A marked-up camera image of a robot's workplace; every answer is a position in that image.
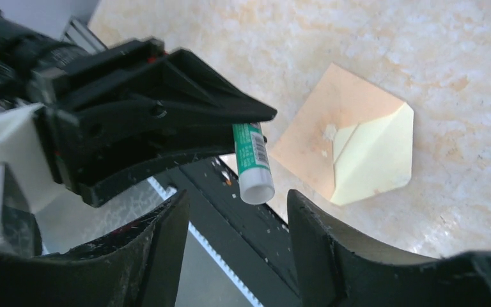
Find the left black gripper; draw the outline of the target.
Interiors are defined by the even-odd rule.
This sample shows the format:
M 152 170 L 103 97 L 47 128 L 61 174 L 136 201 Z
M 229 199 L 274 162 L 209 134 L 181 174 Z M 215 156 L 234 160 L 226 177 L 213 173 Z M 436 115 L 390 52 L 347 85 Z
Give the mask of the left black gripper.
M 156 38 L 76 53 L 65 66 L 33 75 L 56 181 L 95 208 L 150 176 L 233 153 L 231 125 L 277 114 L 191 51 L 166 54 Z M 152 116 L 215 125 L 147 132 Z

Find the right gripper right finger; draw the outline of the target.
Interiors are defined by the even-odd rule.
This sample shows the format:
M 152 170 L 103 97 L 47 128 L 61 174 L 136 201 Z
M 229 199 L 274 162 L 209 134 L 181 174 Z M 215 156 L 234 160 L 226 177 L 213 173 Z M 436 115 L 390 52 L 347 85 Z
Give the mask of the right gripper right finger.
M 396 248 L 287 196 L 303 306 L 491 306 L 491 251 L 431 258 Z

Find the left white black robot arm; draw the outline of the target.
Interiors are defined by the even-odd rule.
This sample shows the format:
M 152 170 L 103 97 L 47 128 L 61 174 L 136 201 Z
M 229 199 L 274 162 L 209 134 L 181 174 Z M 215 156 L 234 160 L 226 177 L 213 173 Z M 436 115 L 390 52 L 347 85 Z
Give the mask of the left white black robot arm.
M 277 113 L 157 38 L 92 54 L 0 12 L 0 100 L 14 98 L 40 104 L 35 141 L 51 179 L 95 208 L 161 171 L 234 152 L 234 125 Z

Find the green white glue stick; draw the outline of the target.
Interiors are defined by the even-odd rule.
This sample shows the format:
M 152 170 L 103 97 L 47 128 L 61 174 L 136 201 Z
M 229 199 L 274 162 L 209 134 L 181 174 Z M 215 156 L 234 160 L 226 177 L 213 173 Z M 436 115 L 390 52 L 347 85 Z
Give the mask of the green white glue stick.
M 259 123 L 232 126 L 238 169 L 240 198 L 261 205 L 275 195 L 265 138 Z

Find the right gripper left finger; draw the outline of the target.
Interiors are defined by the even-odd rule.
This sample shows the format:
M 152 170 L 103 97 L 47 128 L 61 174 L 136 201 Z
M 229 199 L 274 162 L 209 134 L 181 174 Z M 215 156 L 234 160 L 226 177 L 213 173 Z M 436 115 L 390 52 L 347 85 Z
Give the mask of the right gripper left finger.
M 190 199 L 174 194 L 144 216 L 66 253 L 0 252 L 0 306 L 172 306 Z

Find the cream letter paper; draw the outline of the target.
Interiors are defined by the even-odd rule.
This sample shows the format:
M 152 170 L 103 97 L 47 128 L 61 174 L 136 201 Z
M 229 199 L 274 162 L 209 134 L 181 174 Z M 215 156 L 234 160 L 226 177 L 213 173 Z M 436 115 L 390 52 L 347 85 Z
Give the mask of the cream letter paper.
M 392 114 L 338 130 L 332 139 L 330 202 L 348 205 L 407 185 L 413 128 L 414 111 L 403 104 Z

